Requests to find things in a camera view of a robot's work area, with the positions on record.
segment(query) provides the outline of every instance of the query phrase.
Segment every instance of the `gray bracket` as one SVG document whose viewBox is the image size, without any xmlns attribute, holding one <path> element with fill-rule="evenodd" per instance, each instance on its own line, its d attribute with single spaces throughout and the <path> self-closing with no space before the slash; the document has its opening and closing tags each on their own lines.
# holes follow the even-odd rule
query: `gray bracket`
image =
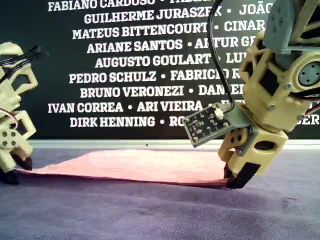
<svg viewBox="0 0 320 240">
<path fill-rule="evenodd" d="M 227 110 L 230 108 L 230 104 L 221 104 L 221 103 L 216 103 L 213 106 L 216 106 L 220 108 L 221 110 Z M 242 145 L 237 147 L 235 150 L 238 153 L 239 156 L 243 156 L 248 148 L 251 146 L 252 142 L 254 141 L 255 137 L 258 135 L 258 129 L 254 127 L 255 125 L 253 122 L 248 118 L 248 116 L 242 111 L 242 109 L 235 104 L 234 109 L 226 114 L 224 114 L 223 120 L 220 121 L 221 124 L 218 125 L 216 128 L 217 130 L 215 131 L 203 131 L 202 135 L 199 136 L 197 135 L 196 140 L 195 140 L 195 134 L 194 132 L 196 130 L 200 129 L 206 129 L 206 128 L 211 128 L 211 123 L 210 121 L 206 121 L 207 119 L 203 120 L 204 125 L 201 126 L 201 128 L 197 128 L 196 130 L 193 130 L 195 128 L 193 122 L 196 122 L 196 119 L 200 119 L 200 116 L 208 116 L 208 110 L 210 110 L 212 106 L 206 107 L 205 109 L 196 112 L 190 116 L 187 116 L 185 118 L 185 121 L 183 121 L 184 128 L 187 132 L 187 135 L 193 145 L 194 148 L 197 148 L 201 145 L 204 145 L 211 140 L 217 139 L 221 136 L 226 135 L 227 133 L 236 130 L 236 129 L 243 129 L 243 128 L 248 128 L 249 129 L 249 137 L 247 142 Z"/>
</svg>

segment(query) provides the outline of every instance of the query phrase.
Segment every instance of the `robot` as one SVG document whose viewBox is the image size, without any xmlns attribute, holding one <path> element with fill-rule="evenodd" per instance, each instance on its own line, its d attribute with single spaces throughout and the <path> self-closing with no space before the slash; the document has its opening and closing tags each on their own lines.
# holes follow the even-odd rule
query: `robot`
<svg viewBox="0 0 320 240">
<path fill-rule="evenodd" d="M 17 165 L 31 171 L 30 155 L 33 147 L 27 140 L 36 133 L 36 128 L 26 111 L 20 107 L 20 95 L 38 86 L 31 63 L 47 56 L 38 46 L 24 53 L 17 44 L 6 42 L 0 45 L 0 180 L 5 184 L 18 185 L 14 173 Z"/>
<path fill-rule="evenodd" d="M 187 116 L 184 127 L 197 148 L 224 136 L 218 150 L 226 163 L 229 189 L 242 189 L 263 174 L 299 121 L 320 108 L 320 0 L 277 0 L 267 28 L 247 49 L 239 75 L 245 104 L 234 102 L 213 45 L 216 0 L 208 20 L 208 39 L 230 104 L 215 103 Z"/>
</svg>

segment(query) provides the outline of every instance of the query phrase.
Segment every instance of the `black cable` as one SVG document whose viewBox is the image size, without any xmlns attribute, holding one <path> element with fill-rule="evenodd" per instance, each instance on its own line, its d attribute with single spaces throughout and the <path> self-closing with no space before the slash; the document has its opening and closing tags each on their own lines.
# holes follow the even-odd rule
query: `black cable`
<svg viewBox="0 0 320 240">
<path fill-rule="evenodd" d="M 227 81 L 227 78 L 226 78 L 226 75 L 223 71 L 223 68 L 221 67 L 220 65 L 220 61 L 219 61 L 219 56 L 218 56 L 218 53 L 217 53 L 217 50 L 215 48 L 215 45 L 214 45 L 214 29 L 215 29 L 215 26 L 214 26 L 214 17 L 219 9 L 219 6 L 221 5 L 221 3 L 223 2 L 224 0 L 215 0 L 212 8 L 211 8 L 211 12 L 209 14 L 209 19 L 208 19 L 208 42 L 209 42 L 209 49 L 210 49 L 210 52 L 211 52 L 211 56 L 212 56 L 212 59 L 213 59 L 213 62 L 216 66 L 216 69 L 220 75 L 220 78 L 221 78 L 221 81 L 222 81 L 222 85 L 225 89 L 225 92 L 227 94 L 227 96 L 229 97 L 229 100 L 230 100 L 230 103 L 231 103 L 231 108 L 228 109 L 227 112 L 230 112 L 232 111 L 234 108 L 235 108 L 235 101 L 232 97 L 232 92 L 231 92 L 231 89 L 230 89 L 230 86 L 228 84 L 228 81 Z"/>
<path fill-rule="evenodd" d="M 47 53 L 36 53 L 31 57 L 28 57 L 26 60 L 24 60 L 23 62 L 20 62 L 19 64 L 17 64 L 15 67 L 11 68 L 1 79 L 0 79 L 0 84 L 2 84 L 6 79 L 10 79 L 13 74 L 15 74 L 17 71 L 21 70 L 22 68 L 24 68 L 25 66 L 31 64 L 32 62 L 41 59 L 43 57 L 48 56 Z"/>
<path fill-rule="evenodd" d="M 318 95 L 320 94 L 320 87 L 306 90 L 306 91 L 301 91 L 297 93 L 292 93 L 291 95 L 297 99 L 304 99 L 305 97 L 312 96 L 312 95 Z"/>
<path fill-rule="evenodd" d="M 15 64 L 16 62 L 22 61 L 22 60 L 29 58 L 32 55 L 37 54 L 37 53 L 40 53 L 40 47 L 35 46 L 29 52 L 27 52 L 23 55 L 17 55 L 13 58 L 0 61 L 0 67 Z"/>
</svg>

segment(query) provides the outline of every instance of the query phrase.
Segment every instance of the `screw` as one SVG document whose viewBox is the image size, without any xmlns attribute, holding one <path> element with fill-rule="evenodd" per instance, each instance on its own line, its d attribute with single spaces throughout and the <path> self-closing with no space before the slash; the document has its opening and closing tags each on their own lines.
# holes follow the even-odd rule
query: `screw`
<svg viewBox="0 0 320 240">
<path fill-rule="evenodd" d="M 286 86 L 285 86 L 285 90 L 289 90 L 289 89 L 291 89 L 292 88 L 292 84 L 291 83 L 289 83 L 289 84 L 287 84 Z"/>
<path fill-rule="evenodd" d="M 302 121 L 302 120 L 304 120 L 305 118 L 306 118 L 306 116 L 301 115 L 301 116 L 298 117 L 298 120 L 299 120 L 299 121 Z"/>
<path fill-rule="evenodd" d="M 274 110 L 276 110 L 276 106 L 275 105 L 271 105 L 271 106 L 269 106 L 269 111 L 274 111 Z"/>
</svg>

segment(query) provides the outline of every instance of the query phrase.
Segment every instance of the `gray fabric surface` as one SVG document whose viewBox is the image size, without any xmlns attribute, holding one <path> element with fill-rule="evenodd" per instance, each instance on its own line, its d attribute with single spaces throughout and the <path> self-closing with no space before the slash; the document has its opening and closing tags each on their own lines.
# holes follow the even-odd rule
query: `gray fabric surface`
<svg viewBox="0 0 320 240">
<path fill-rule="evenodd" d="M 38 149 L 43 167 L 92 150 Z M 241 190 L 73 177 L 0 184 L 0 240 L 320 239 L 320 151 L 284 151 Z"/>
</svg>

